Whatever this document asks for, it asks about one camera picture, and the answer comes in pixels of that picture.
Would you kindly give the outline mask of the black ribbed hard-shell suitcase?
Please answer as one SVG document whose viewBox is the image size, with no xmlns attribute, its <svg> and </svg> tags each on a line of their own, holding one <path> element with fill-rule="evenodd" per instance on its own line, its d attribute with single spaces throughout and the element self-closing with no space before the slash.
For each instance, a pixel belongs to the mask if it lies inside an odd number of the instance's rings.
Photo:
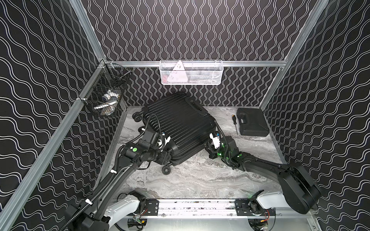
<svg viewBox="0 0 370 231">
<path fill-rule="evenodd" d="M 170 138 L 155 162 L 177 166 L 203 150 L 216 131 L 215 119 L 193 97 L 177 92 L 150 102 L 132 115 L 149 129 Z"/>
</svg>

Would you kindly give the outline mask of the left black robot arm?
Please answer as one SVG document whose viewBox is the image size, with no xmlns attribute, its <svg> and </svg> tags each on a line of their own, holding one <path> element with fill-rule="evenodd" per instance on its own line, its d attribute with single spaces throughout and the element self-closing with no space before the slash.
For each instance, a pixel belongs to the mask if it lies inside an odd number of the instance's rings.
<svg viewBox="0 0 370 231">
<path fill-rule="evenodd" d="M 119 187 L 140 169 L 143 162 L 156 162 L 165 157 L 171 137 L 163 132 L 145 129 L 117 151 L 113 168 L 98 184 L 92 195 L 78 206 L 69 206 L 65 211 L 66 222 L 61 231 L 108 231 L 113 226 L 113 213 L 108 204 Z"/>
</svg>

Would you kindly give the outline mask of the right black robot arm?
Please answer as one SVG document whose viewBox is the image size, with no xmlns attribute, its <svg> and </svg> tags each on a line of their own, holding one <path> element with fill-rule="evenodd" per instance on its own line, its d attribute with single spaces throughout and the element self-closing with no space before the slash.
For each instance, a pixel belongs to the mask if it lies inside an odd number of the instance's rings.
<svg viewBox="0 0 370 231">
<path fill-rule="evenodd" d="M 281 190 L 277 192 L 261 191 L 252 196 L 254 204 L 260 208 L 289 207 L 300 214 L 306 214 L 322 197 L 323 189 L 304 167 L 278 164 L 241 152 L 230 136 L 210 133 L 205 150 L 211 159 L 220 157 L 232 169 L 256 173 L 280 185 Z"/>
</svg>

